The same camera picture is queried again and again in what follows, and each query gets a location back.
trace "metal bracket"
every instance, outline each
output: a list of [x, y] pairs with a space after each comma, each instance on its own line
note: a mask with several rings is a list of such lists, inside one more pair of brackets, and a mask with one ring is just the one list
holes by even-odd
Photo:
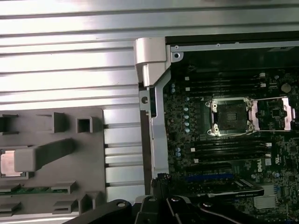
[[260, 42], [260, 43], [225, 43], [225, 44], [209, 44], [195, 46], [174, 46], [171, 47], [171, 52], [188, 52], [188, 51], [207, 51], [207, 50], [231, 50], [231, 49], [257, 49], [257, 48], [272, 48], [271, 51], [277, 51], [281, 48], [290, 50], [293, 47], [299, 46], [299, 41], [282, 41], [282, 42]]
[[171, 53], [171, 62], [179, 62], [183, 59], [184, 53], [183, 52], [172, 52]]
[[141, 111], [150, 111], [150, 91], [139, 91], [139, 105]]
[[164, 37], [139, 38], [134, 44], [138, 81], [154, 86], [171, 65], [170, 46]]
[[283, 130], [260, 130], [260, 129], [258, 129], [258, 131], [260, 131], [260, 132], [282, 132], [282, 131], [288, 132], [288, 131], [291, 131], [292, 130], [291, 129], [291, 122], [293, 121], [293, 119], [295, 119], [296, 115], [295, 115], [295, 109], [291, 108], [291, 106], [289, 105], [289, 98], [288, 97], [283, 96], [283, 97], [255, 99], [253, 101], [253, 107], [252, 108], [256, 107], [256, 111], [257, 111], [257, 102], [258, 101], [272, 100], [272, 99], [281, 99], [282, 102], [283, 102], [283, 110], [286, 112], [285, 128]]

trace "cpu socket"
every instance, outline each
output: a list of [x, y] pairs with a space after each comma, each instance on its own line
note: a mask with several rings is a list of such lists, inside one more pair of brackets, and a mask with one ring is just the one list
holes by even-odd
[[219, 98], [206, 102], [211, 108], [212, 121], [207, 134], [225, 136], [258, 130], [257, 106], [253, 103], [249, 98]]

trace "green circuit board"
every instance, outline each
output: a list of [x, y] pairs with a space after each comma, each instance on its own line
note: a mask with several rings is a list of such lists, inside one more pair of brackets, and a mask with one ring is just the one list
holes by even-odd
[[[279, 98], [258, 102], [257, 117], [262, 131], [222, 137], [207, 134], [212, 122], [211, 108], [205, 103], [214, 98], [287, 97], [289, 105], [299, 112], [298, 70], [234, 71], [233, 74], [227, 72], [227, 76], [220, 73], [217, 75], [217, 78], [212, 79], [212, 73], [197, 72], [192, 66], [186, 69], [174, 67], [171, 70], [171, 81], [164, 87], [169, 170], [173, 180], [184, 185], [176, 187], [177, 193], [196, 196], [200, 190], [205, 190], [197, 188], [198, 179], [195, 181], [190, 176], [206, 181], [205, 177], [208, 175], [212, 177], [209, 182], [217, 182], [218, 178], [245, 179], [263, 187], [264, 196], [231, 198], [230, 202], [237, 209], [263, 220], [297, 221], [299, 132], [284, 130], [286, 111], [282, 100]], [[233, 77], [237, 75], [244, 78], [235, 82]], [[251, 77], [252, 85], [249, 85], [245, 79]], [[228, 123], [223, 121], [221, 125], [227, 127]], [[234, 159], [230, 160], [225, 154], [220, 157], [213, 157], [215, 154], [211, 154], [210, 158], [210, 152], [207, 151], [199, 156], [199, 162], [192, 153], [196, 144], [200, 148], [201, 144], [208, 141], [214, 141], [217, 145], [219, 141], [225, 140], [236, 141], [237, 147], [230, 149], [230, 152], [244, 150], [244, 153], [235, 157], [233, 155]], [[252, 150], [254, 141], [257, 141], [256, 153], [247, 157], [245, 150]], [[267, 151], [266, 157], [258, 157], [258, 141], [265, 143], [263, 150]]]
[[61, 190], [52, 190], [49, 187], [39, 187], [39, 188], [24, 188], [18, 187], [8, 192], [0, 192], [0, 196], [12, 196], [12, 195], [30, 195], [30, 194], [55, 194], [62, 193], [67, 194], [68, 191], [66, 189]]

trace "chip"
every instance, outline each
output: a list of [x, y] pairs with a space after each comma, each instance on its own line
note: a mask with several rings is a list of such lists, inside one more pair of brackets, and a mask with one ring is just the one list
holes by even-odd
[[294, 175], [289, 176], [289, 181], [292, 181], [292, 182], [296, 181], [295, 176]]
[[245, 211], [245, 206], [244, 205], [239, 205], [238, 210], [239, 211]]
[[297, 152], [297, 146], [290, 146], [290, 152], [296, 153]]
[[21, 176], [22, 173], [14, 170], [14, 150], [5, 151], [1, 154], [1, 177], [16, 177]]
[[279, 109], [272, 110], [272, 117], [280, 117]]
[[171, 132], [168, 134], [168, 139], [170, 141], [175, 141], [177, 139], [177, 134], [175, 132]]
[[288, 169], [294, 169], [295, 168], [295, 162], [292, 159], [286, 159], [285, 165]]
[[218, 127], [221, 131], [247, 129], [246, 105], [242, 100], [221, 101], [217, 107]]

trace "capacitor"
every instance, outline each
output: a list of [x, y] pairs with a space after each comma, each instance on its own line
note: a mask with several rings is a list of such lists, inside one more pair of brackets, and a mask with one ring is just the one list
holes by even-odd
[[275, 173], [275, 172], [273, 172], [273, 176], [274, 176], [275, 178], [279, 178], [279, 177], [280, 177], [280, 174], [279, 174], [279, 173]]
[[285, 83], [280, 87], [281, 91], [284, 93], [289, 93], [292, 90], [292, 87], [290, 84]]

